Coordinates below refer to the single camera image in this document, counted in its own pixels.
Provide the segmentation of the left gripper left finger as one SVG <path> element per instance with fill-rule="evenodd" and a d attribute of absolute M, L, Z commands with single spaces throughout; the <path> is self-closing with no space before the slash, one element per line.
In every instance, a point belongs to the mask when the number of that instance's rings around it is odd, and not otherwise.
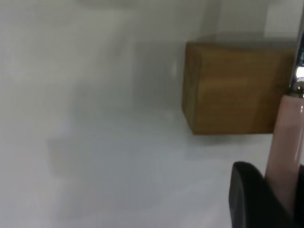
<path fill-rule="evenodd" d="M 295 228 L 260 171 L 247 162 L 232 165 L 229 210 L 233 228 Z"/>

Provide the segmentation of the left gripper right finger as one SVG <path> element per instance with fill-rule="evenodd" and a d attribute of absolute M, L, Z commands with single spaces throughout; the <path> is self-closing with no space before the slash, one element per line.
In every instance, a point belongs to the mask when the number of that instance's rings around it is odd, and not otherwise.
<path fill-rule="evenodd" d="M 304 228 L 304 166 L 302 164 L 299 169 L 294 212 L 295 223 L 300 228 Z"/>

